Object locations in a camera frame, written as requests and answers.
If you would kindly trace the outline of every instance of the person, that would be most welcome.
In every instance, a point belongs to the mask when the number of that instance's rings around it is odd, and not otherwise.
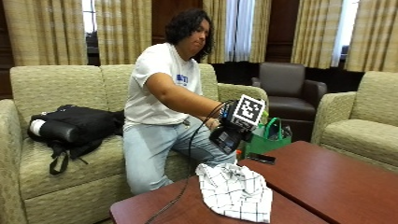
[[[123,107],[125,172],[134,195],[173,183],[163,173],[169,150],[189,155],[190,137],[218,111],[221,102],[202,96],[194,60],[211,49],[210,18],[193,8],[165,26],[165,43],[146,48],[135,61]],[[201,126],[190,146],[191,158],[211,167],[235,161],[235,154],[226,155],[209,140],[217,116]]]

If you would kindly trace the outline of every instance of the man's right arm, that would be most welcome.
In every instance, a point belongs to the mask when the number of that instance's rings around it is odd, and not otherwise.
[[[171,77],[165,73],[153,74],[145,81],[145,86],[161,103],[171,110],[195,117],[207,117],[214,108],[218,108],[213,118],[218,117],[221,102],[199,96],[175,85]]]

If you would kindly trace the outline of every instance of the wooden table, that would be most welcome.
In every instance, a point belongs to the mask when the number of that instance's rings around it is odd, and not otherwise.
[[[330,223],[398,223],[398,174],[306,142],[243,160],[267,186]]]
[[[165,186],[157,190],[137,195],[110,206],[110,216],[117,224],[142,224],[163,206],[177,197],[185,180]],[[306,209],[287,200],[277,192],[273,194],[271,223],[310,224],[327,223]],[[153,220],[151,223],[173,224],[233,224],[254,223],[235,218],[225,217],[214,213],[202,202],[199,192],[199,179],[189,178],[189,185],[177,203]]]

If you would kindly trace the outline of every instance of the checkered cloth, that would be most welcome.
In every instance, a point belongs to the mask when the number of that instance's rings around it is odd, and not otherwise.
[[[273,191],[262,175],[246,166],[219,164],[214,168],[198,165],[197,175],[202,200],[226,217],[270,223]]]

